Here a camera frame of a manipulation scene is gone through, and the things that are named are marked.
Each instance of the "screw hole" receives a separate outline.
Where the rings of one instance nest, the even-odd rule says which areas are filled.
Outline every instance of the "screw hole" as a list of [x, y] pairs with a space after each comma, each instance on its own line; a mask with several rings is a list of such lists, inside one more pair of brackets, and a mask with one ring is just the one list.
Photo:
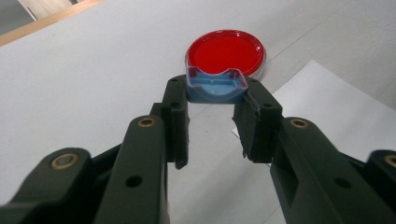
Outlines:
[[141, 119], [141, 120], [139, 120], [139, 122], [137, 122], [137, 124], [140, 127], [144, 127], [144, 128], [150, 127], [150, 126], [154, 125], [154, 123], [155, 123], [154, 119], [148, 119], [148, 118]]
[[387, 155], [385, 156], [385, 162], [394, 168], [396, 168], [396, 155]]
[[290, 123], [296, 128], [308, 127], [308, 123], [303, 121], [302, 119], [292, 119]]
[[344, 189], [350, 189], [350, 187], [351, 187], [349, 181], [345, 180], [344, 178], [337, 177], [334, 179], [334, 182], [339, 187], [344, 188]]
[[136, 188], [141, 185], [143, 182], [143, 178], [140, 175], [133, 175], [126, 180], [126, 186], [129, 188]]

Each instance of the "paper sheet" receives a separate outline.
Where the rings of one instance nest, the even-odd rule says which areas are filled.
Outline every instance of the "paper sheet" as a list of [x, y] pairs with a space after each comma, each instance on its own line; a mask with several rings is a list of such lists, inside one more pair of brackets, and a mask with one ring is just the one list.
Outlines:
[[338, 150], [358, 160], [366, 161], [377, 149], [396, 150], [396, 111], [315, 61], [274, 96], [283, 106], [284, 117], [313, 121]]

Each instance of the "white surface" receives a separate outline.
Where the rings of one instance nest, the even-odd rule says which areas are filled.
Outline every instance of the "white surface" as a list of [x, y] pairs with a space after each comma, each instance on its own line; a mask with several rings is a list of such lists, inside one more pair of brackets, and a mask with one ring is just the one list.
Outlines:
[[[184, 73], [190, 43], [213, 30], [262, 41], [270, 91], [314, 59], [391, 106], [395, 32], [378, 22], [394, 21], [396, 6], [357, 2], [112, 0], [3, 46], [0, 203], [53, 150], [85, 147], [95, 156], [118, 144], [128, 122], [161, 101], [166, 80]], [[173, 223], [263, 223], [278, 207], [268, 168], [242, 159], [229, 108], [190, 108], [190, 164], [169, 172]]]
[[396, 149], [396, 111], [311, 61], [274, 93], [283, 116], [309, 119], [338, 150], [366, 161], [376, 149]]

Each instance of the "brass screw insert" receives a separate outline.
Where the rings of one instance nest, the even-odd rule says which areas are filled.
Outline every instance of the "brass screw insert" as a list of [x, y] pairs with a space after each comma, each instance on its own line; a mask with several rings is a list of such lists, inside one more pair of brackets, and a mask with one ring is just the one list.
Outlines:
[[75, 153], [65, 153], [55, 159], [51, 162], [50, 166], [54, 170], [62, 170], [69, 168], [76, 164], [78, 161], [78, 155]]

